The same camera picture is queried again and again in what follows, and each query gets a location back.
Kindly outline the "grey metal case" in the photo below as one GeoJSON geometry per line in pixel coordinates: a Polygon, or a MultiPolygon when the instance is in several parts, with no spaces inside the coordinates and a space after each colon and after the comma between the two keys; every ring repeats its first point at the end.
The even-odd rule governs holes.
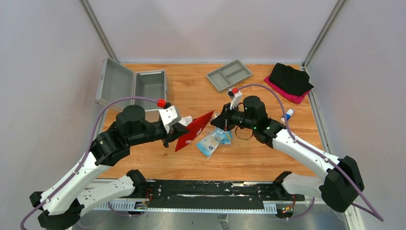
{"type": "Polygon", "coordinates": [[[170,101],[169,80],[165,70],[134,72],[106,58],[102,62],[95,103],[106,106],[112,101],[130,96],[170,101]]]}

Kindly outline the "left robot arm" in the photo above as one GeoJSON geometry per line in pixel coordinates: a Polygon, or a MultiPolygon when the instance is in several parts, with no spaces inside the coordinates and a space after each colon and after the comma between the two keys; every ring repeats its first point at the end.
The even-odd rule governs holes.
{"type": "Polygon", "coordinates": [[[54,186],[34,192],[30,201],[40,210],[38,222],[47,230],[65,230],[95,207],[116,198],[132,195],[149,196],[147,181],[139,170],[130,170],[121,178],[99,188],[87,186],[100,174],[129,156],[135,145],[161,140],[165,147],[188,133],[191,117],[181,117],[177,108],[167,102],[155,122],[146,120],[139,105],[127,106],[104,132],[90,142],[81,160],[54,186]]]}

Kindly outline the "grey divider tray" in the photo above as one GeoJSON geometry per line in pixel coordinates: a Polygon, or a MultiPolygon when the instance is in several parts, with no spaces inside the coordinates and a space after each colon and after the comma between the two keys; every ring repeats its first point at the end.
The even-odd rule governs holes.
{"type": "Polygon", "coordinates": [[[206,76],[216,90],[221,93],[250,78],[252,71],[237,59],[209,72],[206,76]]]}

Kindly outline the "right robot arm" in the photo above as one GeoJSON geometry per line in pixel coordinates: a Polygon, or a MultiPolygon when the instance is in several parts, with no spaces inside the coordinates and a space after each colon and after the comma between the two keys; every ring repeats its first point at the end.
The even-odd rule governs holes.
{"type": "Polygon", "coordinates": [[[224,131],[235,127],[252,131],[255,139],[272,149],[284,152],[311,169],[316,176],[300,176],[284,172],[273,187],[279,200],[299,194],[322,199],[337,212],[345,212],[364,190],[357,162],[350,156],[343,158],[323,152],[301,138],[291,135],[287,127],[268,117],[265,104],[257,96],[249,96],[242,102],[244,110],[225,104],[211,125],[224,131]]]}

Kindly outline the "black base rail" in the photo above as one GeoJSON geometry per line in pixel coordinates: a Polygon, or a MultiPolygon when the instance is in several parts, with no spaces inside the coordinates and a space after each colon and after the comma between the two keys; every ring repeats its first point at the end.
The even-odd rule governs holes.
{"type": "Polygon", "coordinates": [[[189,210],[260,210],[264,202],[304,201],[304,195],[289,195],[273,182],[148,180],[143,192],[126,195],[149,201],[149,208],[189,210]]]}

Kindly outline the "red first aid pouch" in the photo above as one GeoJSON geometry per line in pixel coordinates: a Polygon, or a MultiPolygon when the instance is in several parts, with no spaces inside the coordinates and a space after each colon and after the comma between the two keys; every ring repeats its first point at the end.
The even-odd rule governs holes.
{"type": "Polygon", "coordinates": [[[205,129],[205,127],[212,119],[213,113],[214,111],[210,111],[198,118],[193,119],[193,121],[186,127],[189,132],[178,139],[177,145],[175,147],[175,152],[189,145],[195,138],[200,135],[200,133],[205,129]]]}

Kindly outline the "pink folded cloth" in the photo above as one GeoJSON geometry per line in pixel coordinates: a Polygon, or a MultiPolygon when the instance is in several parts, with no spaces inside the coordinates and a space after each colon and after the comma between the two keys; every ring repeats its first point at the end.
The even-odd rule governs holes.
{"type": "Polygon", "coordinates": [[[274,83],[272,83],[269,80],[269,77],[265,77],[264,82],[267,83],[273,90],[275,90],[276,92],[278,92],[283,98],[287,99],[288,101],[295,103],[295,104],[300,104],[305,97],[310,93],[310,90],[305,92],[304,94],[298,96],[298,95],[293,95],[293,94],[289,94],[286,91],[284,91],[283,89],[281,89],[280,87],[278,87],[277,85],[275,85],[274,83]]]}

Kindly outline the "black folded cloth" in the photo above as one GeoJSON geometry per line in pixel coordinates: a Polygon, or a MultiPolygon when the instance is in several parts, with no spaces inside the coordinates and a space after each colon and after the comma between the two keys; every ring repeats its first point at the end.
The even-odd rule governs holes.
{"type": "Polygon", "coordinates": [[[268,79],[284,92],[295,96],[302,96],[314,88],[305,71],[294,69],[282,63],[275,64],[268,79]]]}

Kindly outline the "blue white small bottle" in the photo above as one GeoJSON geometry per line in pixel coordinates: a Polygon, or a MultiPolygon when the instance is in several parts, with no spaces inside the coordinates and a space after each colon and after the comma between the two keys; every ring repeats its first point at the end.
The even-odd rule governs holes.
{"type": "Polygon", "coordinates": [[[294,110],[293,109],[288,109],[285,114],[280,118],[280,121],[285,124],[286,121],[288,121],[291,116],[294,114],[294,110]]]}

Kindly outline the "blue cotton pouch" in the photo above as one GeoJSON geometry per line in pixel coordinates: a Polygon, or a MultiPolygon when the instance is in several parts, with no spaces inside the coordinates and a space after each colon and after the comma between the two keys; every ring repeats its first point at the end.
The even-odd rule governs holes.
{"type": "Polygon", "coordinates": [[[210,158],[213,152],[217,149],[217,147],[220,145],[220,137],[217,133],[216,128],[214,131],[212,131],[209,135],[207,135],[205,138],[200,140],[196,146],[198,150],[206,157],[210,158]]]}

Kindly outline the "teal blue sachet pack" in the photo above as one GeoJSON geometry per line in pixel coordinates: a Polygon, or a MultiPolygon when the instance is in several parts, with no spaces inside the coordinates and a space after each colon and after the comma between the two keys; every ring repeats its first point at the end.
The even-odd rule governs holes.
{"type": "Polygon", "coordinates": [[[230,131],[217,129],[217,133],[220,137],[220,145],[231,145],[232,134],[230,131]]]}

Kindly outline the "white gauze packet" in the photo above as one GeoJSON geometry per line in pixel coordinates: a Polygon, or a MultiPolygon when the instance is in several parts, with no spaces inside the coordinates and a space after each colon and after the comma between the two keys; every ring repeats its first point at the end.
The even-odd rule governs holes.
{"type": "Polygon", "coordinates": [[[183,126],[187,127],[192,121],[193,121],[193,118],[191,116],[185,116],[185,117],[181,118],[179,123],[182,124],[183,126]]]}

